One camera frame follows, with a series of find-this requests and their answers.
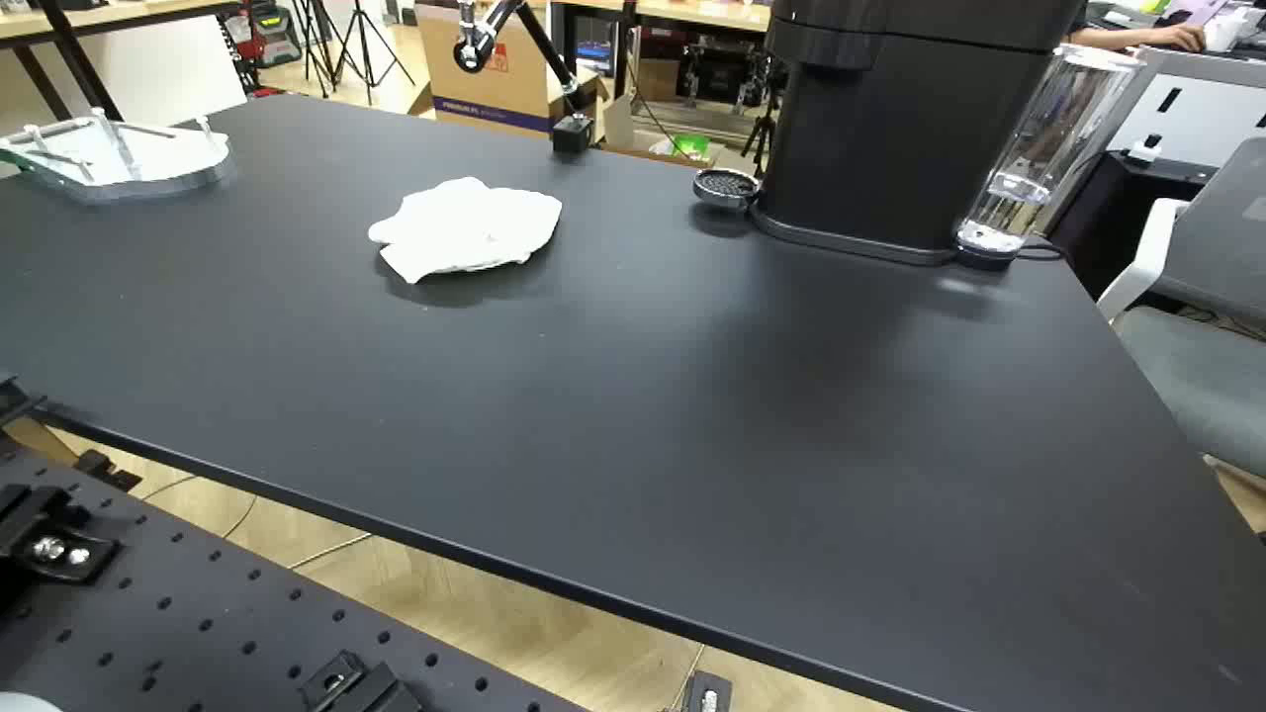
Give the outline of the clear water tank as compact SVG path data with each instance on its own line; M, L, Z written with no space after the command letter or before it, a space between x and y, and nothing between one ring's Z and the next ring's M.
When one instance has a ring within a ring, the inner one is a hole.
M1137 54L1085 42L1054 53L1017 132L957 223L960 253L1011 259L1048 232L1068 191L1105 147L1109 115L1137 67Z

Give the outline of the white chair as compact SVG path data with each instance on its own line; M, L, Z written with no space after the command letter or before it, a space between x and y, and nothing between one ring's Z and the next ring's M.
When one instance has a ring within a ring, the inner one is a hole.
M212 17L119 28L84 48L127 123L186 123L247 99Z

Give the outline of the small round black lid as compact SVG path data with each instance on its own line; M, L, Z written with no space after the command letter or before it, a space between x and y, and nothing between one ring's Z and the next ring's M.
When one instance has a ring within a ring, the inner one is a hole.
M731 168L709 168L694 180L694 193L713 209L748 209L760 193L760 180Z

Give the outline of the white green-patterned towel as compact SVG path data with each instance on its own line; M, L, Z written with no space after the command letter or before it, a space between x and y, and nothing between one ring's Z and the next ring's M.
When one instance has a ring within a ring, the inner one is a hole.
M373 223L369 242L402 286L418 286L446 273L526 265L552 242L559 223L563 202L552 193L446 180Z

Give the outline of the cardboard box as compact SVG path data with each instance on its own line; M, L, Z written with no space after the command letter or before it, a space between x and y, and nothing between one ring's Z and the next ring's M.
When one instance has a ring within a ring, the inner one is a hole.
M415 11L431 74L426 99L442 123L530 136L596 136L603 79L572 74L570 85L563 85L517 17L512 17L491 40L488 64L479 73L462 73L459 0L418 0Z

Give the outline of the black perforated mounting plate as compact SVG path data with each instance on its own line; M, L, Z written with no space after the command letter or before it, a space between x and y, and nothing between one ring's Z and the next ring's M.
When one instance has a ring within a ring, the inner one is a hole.
M16 443L4 712L578 712Z

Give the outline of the large black coffee machine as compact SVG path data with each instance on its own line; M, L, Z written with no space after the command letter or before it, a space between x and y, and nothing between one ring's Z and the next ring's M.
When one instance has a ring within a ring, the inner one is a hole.
M945 263L1085 0L773 0L786 67L756 226Z

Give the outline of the grey office chair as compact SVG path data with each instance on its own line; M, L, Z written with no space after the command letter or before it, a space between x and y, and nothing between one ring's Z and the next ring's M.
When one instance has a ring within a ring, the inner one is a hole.
M1185 438L1263 478L1266 140L1247 140L1196 198L1155 198L1095 307Z

